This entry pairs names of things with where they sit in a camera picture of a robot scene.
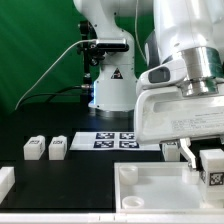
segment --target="black table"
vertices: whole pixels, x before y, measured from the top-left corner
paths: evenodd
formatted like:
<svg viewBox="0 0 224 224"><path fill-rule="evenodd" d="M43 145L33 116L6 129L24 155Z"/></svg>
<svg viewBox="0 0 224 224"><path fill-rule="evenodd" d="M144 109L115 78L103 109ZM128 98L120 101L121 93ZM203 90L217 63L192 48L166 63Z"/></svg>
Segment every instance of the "black table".
<svg viewBox="0 0 224 224"><path fill-rule="evenodd" d="M67 151L64 161L24 161L23 146L32 136L68 137L77 131L133 131L132 119L95 117L74 103L33 103L12 113L0 126L0 167L14 166L16 184L0 212L115 212L114 163L161 161L161 153Z"/></svg>

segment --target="green screen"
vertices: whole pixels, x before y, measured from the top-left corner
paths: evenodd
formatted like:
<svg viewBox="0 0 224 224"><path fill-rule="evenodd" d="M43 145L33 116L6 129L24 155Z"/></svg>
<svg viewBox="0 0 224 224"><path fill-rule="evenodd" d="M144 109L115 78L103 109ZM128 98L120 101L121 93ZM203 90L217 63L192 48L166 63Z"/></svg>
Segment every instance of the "green screen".
<svg viewBox="0 0 224 224"><path fill-rule="evenodd" d="M80 15L73 0L0 0L0 120L11 113L20 97L41 77L54 61L73 43L81 39ZM134 18L117 18L118 26L135 35ZM152 16L139 18L141 46L153 29ZM62 88L82 84L83 59L76 49L32 91L53 93ZM136 76L144 70L136 48ZM98 76L94 68L92 75ZM45 101L35 98L28 102Z"/></svg>

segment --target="plastic compartment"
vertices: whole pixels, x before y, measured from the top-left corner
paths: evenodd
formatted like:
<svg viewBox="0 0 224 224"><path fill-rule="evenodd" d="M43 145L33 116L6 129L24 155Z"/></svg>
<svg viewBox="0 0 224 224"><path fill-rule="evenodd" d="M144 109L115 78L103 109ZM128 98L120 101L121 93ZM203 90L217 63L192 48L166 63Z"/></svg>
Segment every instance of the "plastic compartment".
<svg viewBox="0 0 224 224"><path fill-rule="evenodd" d="M187 163L116 163L115 194L117 213L220 212L223 207L205 206L199 190L199 175L189 175Z"/></svg>

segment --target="black cable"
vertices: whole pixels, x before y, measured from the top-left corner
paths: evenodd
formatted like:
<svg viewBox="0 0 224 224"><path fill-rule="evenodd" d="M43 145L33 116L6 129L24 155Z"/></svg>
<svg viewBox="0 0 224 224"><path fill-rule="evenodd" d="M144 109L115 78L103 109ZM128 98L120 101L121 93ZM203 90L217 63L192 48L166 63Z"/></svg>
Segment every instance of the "black cable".
<svg viewBox="0 0 224 224"><path fill-rule="evenodd" d="M39 96L54 96L54 97L56 97L56 96L79 96L79 95L78 94L62 94L62 93L40 93L40 94L35 94L35 95L32 95L32 96L28 96L28 97L24 98L23 100L21 100L20 103L18 104L17 109L19 107L21 107L21 105L25 101L27 101L27 100L29 100L31 98L34 98L34 97L39 97Z"/></svg>
<svg viewBox="0 0 224 224"><path fill-rule="evenodd" d="M64 92L67 92L67 91L70 91L70 90L73 90L73 89L82 89L81 86L70 86L70 87L66 87L64 89L61 89L59 91L57 91L55 94L57 93L64 93ZM50 96L46 101L45 103L50 103L51 100L53 100L57 95L52 95Z"/></svg>

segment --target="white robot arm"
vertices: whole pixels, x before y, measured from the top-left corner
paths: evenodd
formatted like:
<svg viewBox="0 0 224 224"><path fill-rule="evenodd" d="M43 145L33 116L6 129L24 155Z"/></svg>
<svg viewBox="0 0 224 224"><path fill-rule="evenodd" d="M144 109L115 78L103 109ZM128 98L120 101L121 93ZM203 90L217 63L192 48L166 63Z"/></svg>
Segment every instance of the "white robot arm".
<svg viewBox="0 0 224 224"><path fill-rule="evenodd" d="M140 76L137 84L137 141L177 141L193 169L196 162L187 149L189 142L224 133L224 75L216 39L219 35L213 32L223 11L219 6L209 9L208 3L209 0L154 1L160 64L163 68L171 64L172 69L151 69ZM153 73L160 77L154 83L150 81Z"/></svg>
<svg viewBox="0 0 224 224"><path fill-rule="evenodd" d="M152 0L140 0L139 14L152 11ZM108 52L100 63L100 75L94 83L94 100L90 109L102 116L128 116L136 103L134 74L134 39L128 32L117 27L115 16L134 16L136 0L74 0L77 10L92 24L97 34L93 47L116 48L126 52Z"/></svg>

